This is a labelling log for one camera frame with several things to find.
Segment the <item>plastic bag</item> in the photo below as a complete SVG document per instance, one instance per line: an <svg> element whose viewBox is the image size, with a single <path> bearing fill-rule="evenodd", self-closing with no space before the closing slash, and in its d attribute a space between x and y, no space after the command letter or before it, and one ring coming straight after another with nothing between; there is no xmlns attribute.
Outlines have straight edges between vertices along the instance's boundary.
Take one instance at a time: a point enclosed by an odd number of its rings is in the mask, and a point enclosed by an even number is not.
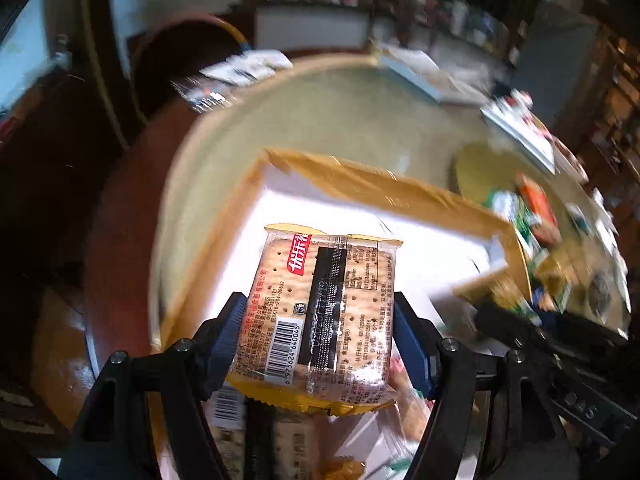
<svg viewBox="0 0 640 480"><path fill-rule="evenodd" d="M172 85L180 97L199 114L210 112L217 107L229 107L236 101L230 95L231 86L208 77L186 77L172 81Z"/></svg>
<svg viewBox="0 0 640 480"><path fill-rule="evenodd" d="M266 229L228 380L290 410L383 406L401 242L300 229Z"/></svg>
<svg viewBox="0 0 640 480"><path fill-rule="evenodd" d="M427 428L433 403L414 388L404 367L396 343L391 349L389 385L396 391L396 406L402 423L402 436L412 442L420 442Z"/></svg>

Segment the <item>packet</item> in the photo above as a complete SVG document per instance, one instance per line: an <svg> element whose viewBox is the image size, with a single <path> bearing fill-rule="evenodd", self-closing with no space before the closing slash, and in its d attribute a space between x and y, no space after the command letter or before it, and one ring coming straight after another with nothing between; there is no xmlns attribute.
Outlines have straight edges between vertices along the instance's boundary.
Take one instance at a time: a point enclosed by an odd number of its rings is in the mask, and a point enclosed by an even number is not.
<svg viewBox="0 0 640 480"><path fill-rule="evenodd" d="M386 380L401 242L301 226L266 231L229 382L302 412L347 415L392 402Z"/></svg>
<svg viewBox="0 0 640 480"><path fill-rule="evenodd" d="M540 250L540 244L529 228L531 213L523 200L514 192L494 189L489 193L484 206L515 227L520 245L531 260Z"/></svg>

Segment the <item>cardboard tray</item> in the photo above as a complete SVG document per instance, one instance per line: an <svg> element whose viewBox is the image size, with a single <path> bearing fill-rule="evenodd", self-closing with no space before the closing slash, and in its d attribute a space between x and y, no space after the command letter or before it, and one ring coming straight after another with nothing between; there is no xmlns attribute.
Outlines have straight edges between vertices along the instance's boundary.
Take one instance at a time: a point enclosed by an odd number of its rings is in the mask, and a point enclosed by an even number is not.
<svg viewBox="0 0 640 480"><path fill-rule="evenodd" d="M419 316L435 322L431 298L472 300L503 276L511 276L530 299L515 230L489 210L390 171L271 149L230 190L180 293L162 312L150 313L156 346L191 337L203 320L217 316L231 292L248 294L264 226L273 223L401 239L395 288L428 310Z"/></svg>

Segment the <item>nutrition label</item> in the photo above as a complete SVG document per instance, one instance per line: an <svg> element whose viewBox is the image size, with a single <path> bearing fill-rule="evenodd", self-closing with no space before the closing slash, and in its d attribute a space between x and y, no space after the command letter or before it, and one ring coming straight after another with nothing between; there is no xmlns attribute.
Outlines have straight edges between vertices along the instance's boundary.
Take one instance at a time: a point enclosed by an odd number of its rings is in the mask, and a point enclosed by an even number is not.
<svg viewBox="0 0 640 480"><path fill-rule="evenodd" d="M349 245L344 286L348 288L378 288L378 248Z"/></svg>

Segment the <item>orange package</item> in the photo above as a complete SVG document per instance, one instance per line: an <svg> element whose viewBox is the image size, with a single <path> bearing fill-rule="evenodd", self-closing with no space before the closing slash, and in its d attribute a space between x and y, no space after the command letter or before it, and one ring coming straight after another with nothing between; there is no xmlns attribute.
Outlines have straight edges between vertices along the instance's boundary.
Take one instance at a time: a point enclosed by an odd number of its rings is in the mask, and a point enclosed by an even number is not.
<svg viewBox="0 0 640 480"><path fill-rule="evenodd" d="M519 173L516 178L518 193L524 199L529 211L536 219L530 223L531 232L536 240L546 246L558 245L562 241L558 222L554 215L545 191L523 173Z"/></svg>

